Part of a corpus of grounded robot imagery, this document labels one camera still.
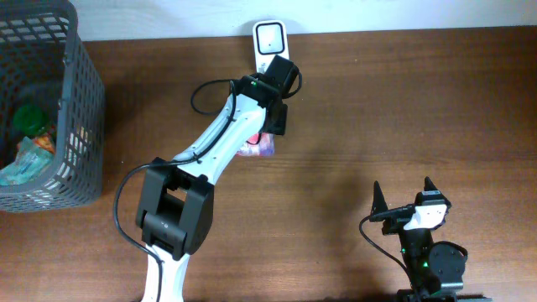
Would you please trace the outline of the green lid jar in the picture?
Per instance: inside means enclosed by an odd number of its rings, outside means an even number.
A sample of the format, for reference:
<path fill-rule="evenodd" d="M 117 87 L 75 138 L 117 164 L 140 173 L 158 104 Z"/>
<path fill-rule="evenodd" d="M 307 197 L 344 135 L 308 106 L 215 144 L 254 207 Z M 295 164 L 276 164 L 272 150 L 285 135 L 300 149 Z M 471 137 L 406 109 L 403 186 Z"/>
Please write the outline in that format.
<path fill-rule="evenodd" d="M 19 107 L 13 115 L 14 127 L 28 137 L 37 137 L 45 133 L 49 122 L 47 114 L 32 104 Z"/>

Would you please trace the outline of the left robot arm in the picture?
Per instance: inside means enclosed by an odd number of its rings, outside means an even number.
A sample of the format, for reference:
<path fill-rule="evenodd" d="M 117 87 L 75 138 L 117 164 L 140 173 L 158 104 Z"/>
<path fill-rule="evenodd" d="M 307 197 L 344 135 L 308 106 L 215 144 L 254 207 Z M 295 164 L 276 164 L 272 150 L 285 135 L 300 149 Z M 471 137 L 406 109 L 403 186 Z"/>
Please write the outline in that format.
<path fill-rule="evenodd" d="M 211 229 L 217 180 L 253 135 L 284 134 L 284 100 L 300 85 L 299 68 L 276 55 L 265 72 L 229 82 L 225 104 L 189 148 L 149 164 L 135 216 L 148 254 L 143 300 L 183 299 L 190 256 Z"/>

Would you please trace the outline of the red purple tissue pack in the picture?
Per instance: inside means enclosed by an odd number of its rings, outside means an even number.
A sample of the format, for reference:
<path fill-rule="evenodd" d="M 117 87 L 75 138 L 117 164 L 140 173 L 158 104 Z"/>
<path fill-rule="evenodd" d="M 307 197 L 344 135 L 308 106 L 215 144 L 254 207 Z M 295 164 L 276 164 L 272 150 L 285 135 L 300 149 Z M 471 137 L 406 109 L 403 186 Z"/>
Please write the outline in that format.
<path fill-rule="evenodd" d="M 274 135 L 256 133 L 240 147 L 237 155 L 245 157 L 272 156 L 274 151 Z"/>

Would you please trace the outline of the white barcode scanner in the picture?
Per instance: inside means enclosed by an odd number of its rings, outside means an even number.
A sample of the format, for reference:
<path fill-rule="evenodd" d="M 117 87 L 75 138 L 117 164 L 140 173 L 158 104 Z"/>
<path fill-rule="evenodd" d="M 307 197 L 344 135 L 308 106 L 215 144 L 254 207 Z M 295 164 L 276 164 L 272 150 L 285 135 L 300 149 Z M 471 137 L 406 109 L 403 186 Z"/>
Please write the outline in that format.
<path fill-rule="evenodd" d="M 265 20 L 253 25 L 253 45 L 256 71 L 264 73 L 273 58 L 289 59 L 289 44 L 285 24 L 280 20 Z"/>

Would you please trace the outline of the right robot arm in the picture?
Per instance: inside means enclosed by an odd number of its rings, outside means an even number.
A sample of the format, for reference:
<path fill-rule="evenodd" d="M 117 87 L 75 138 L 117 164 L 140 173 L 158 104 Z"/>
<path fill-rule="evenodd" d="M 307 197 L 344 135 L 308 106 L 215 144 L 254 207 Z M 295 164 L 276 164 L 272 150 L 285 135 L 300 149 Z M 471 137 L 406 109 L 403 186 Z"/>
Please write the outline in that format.
<path fill-rule="evenodd" d="M 468 251 L 454 242 L 436 242 L 432 237 L 432 232 L 446 223 L 450 209 L 451 202 L 428 177 L 413 203 L 392 209 L 380 184 L 373 184 L 372 209 L 362 222 L 381 222 L 384 236 L 398 236 L 402 258 L 397 259 L 369 237 L 364 239 L 394 260 L 404 270 L 410 284 L 409 289 L 398 290 L 394 301 L 490 300 L 482 294 L 458 294 L 463 289 Z"/>

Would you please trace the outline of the grey plastic mesh basket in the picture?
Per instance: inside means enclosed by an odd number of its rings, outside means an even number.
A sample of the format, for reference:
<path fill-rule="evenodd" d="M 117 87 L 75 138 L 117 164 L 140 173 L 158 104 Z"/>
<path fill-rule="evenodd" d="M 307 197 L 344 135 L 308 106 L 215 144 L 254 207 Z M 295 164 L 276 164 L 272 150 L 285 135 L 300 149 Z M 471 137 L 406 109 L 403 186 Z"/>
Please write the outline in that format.
<path fill-rule="evenodd" d="M 26 137 L 13 125 L 23 105 L 49 117 L 55 145 L 44 172 L 1 186 L 1 209 L 12 213 L 84 206 L 102 191 L 105 88 L 78 34 L 69 1 L 1 3 L 1 165 L 11 164 Z"/>

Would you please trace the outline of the green wet wipes pack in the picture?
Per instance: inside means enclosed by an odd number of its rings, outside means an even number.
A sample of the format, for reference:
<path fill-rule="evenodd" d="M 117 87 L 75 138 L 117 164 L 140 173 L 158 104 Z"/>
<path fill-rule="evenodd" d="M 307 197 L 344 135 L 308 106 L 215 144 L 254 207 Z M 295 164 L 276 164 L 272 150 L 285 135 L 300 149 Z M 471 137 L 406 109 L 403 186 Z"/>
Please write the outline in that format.
<path fill-rule="evenodd" d="M 54 155 L 25 137 L 19 144 L 15 160 L 1 169 L 1 186 L 22 185 L 40 176 Z"/>

